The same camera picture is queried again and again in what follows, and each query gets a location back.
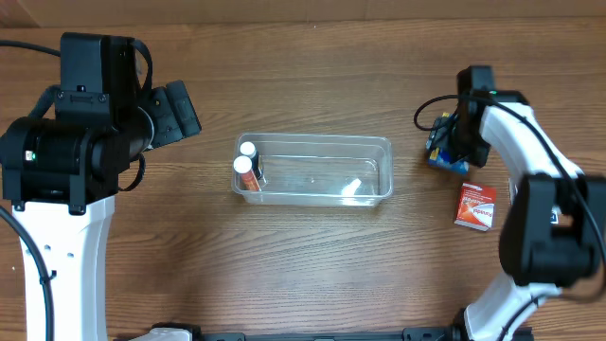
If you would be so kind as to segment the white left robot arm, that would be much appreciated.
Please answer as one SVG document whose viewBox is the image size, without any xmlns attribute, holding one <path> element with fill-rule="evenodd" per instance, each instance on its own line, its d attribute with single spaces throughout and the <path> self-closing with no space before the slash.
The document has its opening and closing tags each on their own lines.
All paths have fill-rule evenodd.
<svg viewBox="0 0 606 341">
<path fill-rule="evenodd" d="M 6 217 L 23 251 L 27 337 L 104 340 L 119 176 L 201 124 L 182 81 L 50 86 L 1 139 Z"/>
</svg>

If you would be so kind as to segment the clear plastic container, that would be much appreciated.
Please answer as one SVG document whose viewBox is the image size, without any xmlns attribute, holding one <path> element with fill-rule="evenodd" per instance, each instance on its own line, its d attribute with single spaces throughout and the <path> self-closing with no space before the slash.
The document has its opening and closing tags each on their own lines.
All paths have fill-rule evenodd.
<svg viewBox="0 0 606 341">
<path fill-rule="evenodd" d="M 390 141 L 379 136 L 244 133 L 259 151 L 262 178 L 250 191 L 233 172 L 235 193 L 253 205 L 376 206 L 394 189 Z"/>
</svg>

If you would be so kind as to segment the black tube white cap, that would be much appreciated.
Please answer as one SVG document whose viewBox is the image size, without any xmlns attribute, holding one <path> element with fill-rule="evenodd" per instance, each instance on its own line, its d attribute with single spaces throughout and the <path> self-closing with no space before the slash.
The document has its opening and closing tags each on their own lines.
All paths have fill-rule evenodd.
<svg viewBox="0 0 606 341">
<path fill-rule="evenodd" d="M 260 153 L 253 142 L 246 141 L 240 145 L 240 153 L 250 158 L 252 169 L 257 179 L 260 180 L 263 176 L 263 166 L 260 159 Z"/>
</svg>

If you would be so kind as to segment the blue yellow medicine box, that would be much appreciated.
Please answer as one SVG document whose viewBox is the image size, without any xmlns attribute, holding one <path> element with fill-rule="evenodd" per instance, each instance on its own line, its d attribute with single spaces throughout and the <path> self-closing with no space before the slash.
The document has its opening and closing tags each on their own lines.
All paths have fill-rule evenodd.
<svg viewBox="0 0 606 341">
<path fill-rule="evenodd" d="M 467 175 L 470 169 L 469 163 L 465 160 L 456 161 L 447 151 L 449 126 L 437 129 L 442 123 L 447 123 L 450 117 L 449 113 L 443 113 L 434 121 L 433 131 L 429 133 L 426 142 L 428 164 L 460 175 Z"/>
</svg>

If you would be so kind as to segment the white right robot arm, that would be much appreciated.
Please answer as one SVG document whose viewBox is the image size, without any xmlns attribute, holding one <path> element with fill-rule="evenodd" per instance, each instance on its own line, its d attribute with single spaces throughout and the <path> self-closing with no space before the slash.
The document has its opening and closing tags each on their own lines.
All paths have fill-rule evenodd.
<svg viewBox="0 0 606 341">
<path fill-rule="evenodd" d="M 605 266 L 605 179 L 569 161 L 517 91 L 467 90 L 429 127 L 431 146 L 469 161 L 498 152 L 515 183 L 499 240 L 502 271 L 435 340 L 530 340 L 520 326 L 549 299 Z"/>
</svg>

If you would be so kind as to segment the white blue plaster box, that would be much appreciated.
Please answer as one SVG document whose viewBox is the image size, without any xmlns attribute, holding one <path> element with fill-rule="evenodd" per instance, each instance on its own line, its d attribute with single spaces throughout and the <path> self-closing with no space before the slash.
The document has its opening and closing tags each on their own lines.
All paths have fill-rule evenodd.
<svg viewBox="0 0 606 341">
<path fill-rule="evenodd" d="M 508 179 L 508 192 L 509 192 L 509 203 L 512 205 L 517 195 L 518 189 L 511 178 Z M 553 206 L 551 209 L 550 223 L 557 224 L 560 221 L 559 214 L 560 209 L 557 206 Z"/>
</svg>

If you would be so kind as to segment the orange tube white cap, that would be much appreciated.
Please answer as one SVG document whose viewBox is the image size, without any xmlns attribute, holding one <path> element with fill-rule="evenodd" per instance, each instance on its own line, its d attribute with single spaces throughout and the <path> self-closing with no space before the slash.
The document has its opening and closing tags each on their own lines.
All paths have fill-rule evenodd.
<svg viewBox="0 0 606 341">
<path fill-rule="evenodd" d="M 240 177 L 247 190 L 260 191 L 258 179 L 253 171 L 252 160 L 245 155 L 238 156 L 233 161 L 233 169 Z"/>
</svg>

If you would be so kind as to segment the red white medicine box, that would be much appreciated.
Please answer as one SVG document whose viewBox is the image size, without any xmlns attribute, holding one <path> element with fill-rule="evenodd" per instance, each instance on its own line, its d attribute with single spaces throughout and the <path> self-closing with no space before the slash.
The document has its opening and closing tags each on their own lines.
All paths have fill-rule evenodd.
<svg viewBox="0 0 606 341">
<path fill-rule="evenodd" d="M 461 186 L 454 223 L 480 231 L 492 228 L 496 190 L 464 182 Z"/>
</svg>

